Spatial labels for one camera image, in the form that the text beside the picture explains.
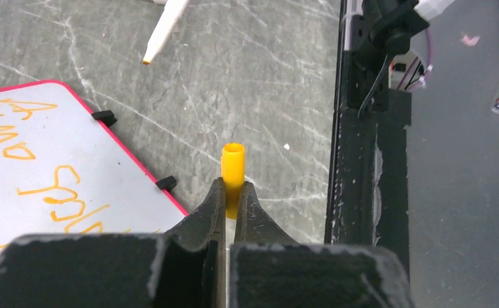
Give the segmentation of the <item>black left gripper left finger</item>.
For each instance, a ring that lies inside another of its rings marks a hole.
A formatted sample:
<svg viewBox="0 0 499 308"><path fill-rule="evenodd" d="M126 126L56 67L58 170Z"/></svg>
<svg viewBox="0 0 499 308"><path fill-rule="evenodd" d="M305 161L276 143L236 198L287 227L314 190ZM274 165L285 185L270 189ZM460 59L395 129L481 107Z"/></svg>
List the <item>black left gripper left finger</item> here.
<svg viewBox="0 0 499 308"><path fill-rule="evenodd" d="M0 253L0 307L224 307L226 187L164 233L28 234Z"/></svg>

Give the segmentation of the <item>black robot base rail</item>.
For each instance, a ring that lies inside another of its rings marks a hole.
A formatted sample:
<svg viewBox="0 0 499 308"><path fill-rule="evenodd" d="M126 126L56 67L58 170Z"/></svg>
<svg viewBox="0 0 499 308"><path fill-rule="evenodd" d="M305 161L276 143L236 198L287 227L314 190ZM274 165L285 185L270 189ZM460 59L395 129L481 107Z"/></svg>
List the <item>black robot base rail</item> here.
<svg viewBox="0 0 499 308"><path fill-rule="evenodd" d="M429 26L416 1L342 1L325 216L326 244L368 244L410 268L407 127L412 96L394 57Z"/></svg>

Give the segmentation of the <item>yellow marker cap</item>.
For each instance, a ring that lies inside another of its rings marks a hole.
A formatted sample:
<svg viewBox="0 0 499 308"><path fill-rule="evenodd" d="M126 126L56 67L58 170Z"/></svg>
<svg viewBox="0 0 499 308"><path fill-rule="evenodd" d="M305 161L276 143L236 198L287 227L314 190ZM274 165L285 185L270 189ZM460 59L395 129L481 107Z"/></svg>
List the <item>yellow marker cap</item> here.
<svg viewBox="0 0 499 308"><path fill-rule="evenodd" d="M225 144L221 156L221 177L226 188L226 217L237 219L237 209L245 182L245 149L242 144Z"/></svg>

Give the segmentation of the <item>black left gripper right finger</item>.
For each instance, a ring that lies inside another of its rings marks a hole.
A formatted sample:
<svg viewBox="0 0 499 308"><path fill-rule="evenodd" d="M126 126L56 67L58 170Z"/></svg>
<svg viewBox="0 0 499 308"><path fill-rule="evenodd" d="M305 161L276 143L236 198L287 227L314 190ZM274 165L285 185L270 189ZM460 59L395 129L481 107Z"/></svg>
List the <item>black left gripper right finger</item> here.
<svg viewBox="0 0 499 308"><path fill-rule="evenodd" d="M244 183L230 247L230 307L412 307L407 274L388 249L302 244Z"/></svg>

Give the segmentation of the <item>pink framed whiteboard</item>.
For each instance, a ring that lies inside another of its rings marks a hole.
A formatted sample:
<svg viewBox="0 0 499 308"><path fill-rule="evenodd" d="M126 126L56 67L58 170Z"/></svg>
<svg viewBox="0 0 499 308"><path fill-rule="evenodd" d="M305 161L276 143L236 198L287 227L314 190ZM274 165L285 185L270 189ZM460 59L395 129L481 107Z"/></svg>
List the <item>pink framed whiteboard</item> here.
<svg viewBox="0 0 499 308"><path fill-rule="evenodd" d="M187 211L65 83L0 89L0 253L36 233L159 233Z"/></svg>

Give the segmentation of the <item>white marker pen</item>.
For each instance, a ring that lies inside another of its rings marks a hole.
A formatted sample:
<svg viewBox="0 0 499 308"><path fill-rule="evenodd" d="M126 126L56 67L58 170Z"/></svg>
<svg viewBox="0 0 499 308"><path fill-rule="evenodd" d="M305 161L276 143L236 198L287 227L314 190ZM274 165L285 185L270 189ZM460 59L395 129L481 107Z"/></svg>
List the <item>white marker pen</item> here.
<svg viewBox="0 0 499 308"><path fill-rule="evenodd" d="M164 10L148 40L146 52L142 59L142 63L145 65L149 65L163 50L174 27L187 8L189 0L163 0L154 1L154 3L163 5Z"/></svg>

